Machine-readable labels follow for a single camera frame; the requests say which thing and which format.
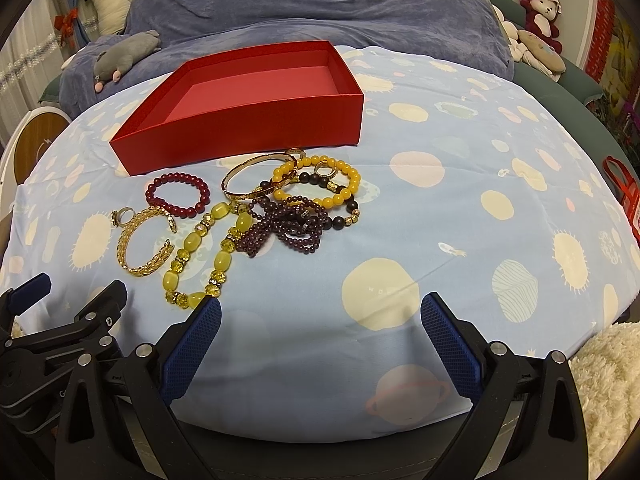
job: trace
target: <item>red bow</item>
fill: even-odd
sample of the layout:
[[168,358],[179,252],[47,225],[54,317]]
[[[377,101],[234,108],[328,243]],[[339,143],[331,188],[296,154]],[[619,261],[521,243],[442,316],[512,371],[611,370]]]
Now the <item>red bow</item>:
[[60,31],[60,46],[69,38],[69,46],[76,47],[74,42],[74,20],[78,17],[78,9],[71,9],[66,16],[56,16],[53,26]]

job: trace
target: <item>red beaded bracelet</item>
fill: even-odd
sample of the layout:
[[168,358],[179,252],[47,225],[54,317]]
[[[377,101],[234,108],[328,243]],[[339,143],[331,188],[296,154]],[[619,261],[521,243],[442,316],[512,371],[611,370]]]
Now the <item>red beaded bracelet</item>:
[[[193,187],[197,187],[200,191],[200,201],[193,207],[185,208],[169,204],[162,198],[156,198],[156,189],[167,182],[183,182],[185,184],[191,184]],[[179,216],[180,218],[187,218],[187,216],[189,218],[194,218],[197,214],[204,213],[205,206],[211,202],[211,199],[209,198],[210,195],[211,192],[209,191],[209,186],[207,186],[201,178],[187,173],[167,173],[161,175],[159,178],[155,178],[154,181],[148,185],[145,193],[146,202],[150,206],[161,207],[166,209],[172,215]]]

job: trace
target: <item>red box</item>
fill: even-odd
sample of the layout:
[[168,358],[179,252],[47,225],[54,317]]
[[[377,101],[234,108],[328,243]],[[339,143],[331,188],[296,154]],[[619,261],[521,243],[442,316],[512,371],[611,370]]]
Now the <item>red box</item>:
[[328,41],[252,46],[187,61],[111,147],[137,175],[243,153],[357,144],[363,104]]

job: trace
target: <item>gray plush toy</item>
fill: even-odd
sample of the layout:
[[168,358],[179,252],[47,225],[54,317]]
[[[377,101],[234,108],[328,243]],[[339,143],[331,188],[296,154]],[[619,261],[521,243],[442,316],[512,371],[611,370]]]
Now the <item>gray plush toy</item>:
[[139,32],[109,47],[98,55],[94,64],[95,91],[101,92],[104,83],[117,83],[141,59],[160,50],[159,34],[155,30]]

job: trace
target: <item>white sheer curtain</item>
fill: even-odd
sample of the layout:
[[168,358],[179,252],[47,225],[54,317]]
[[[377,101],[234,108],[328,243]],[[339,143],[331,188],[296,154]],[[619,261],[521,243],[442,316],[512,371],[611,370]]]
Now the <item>white sheer curtain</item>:
[[0,142],[14,129],[47,84],[60,74],[63,56],[53,21],[53,0],[33,0],[0,50]]

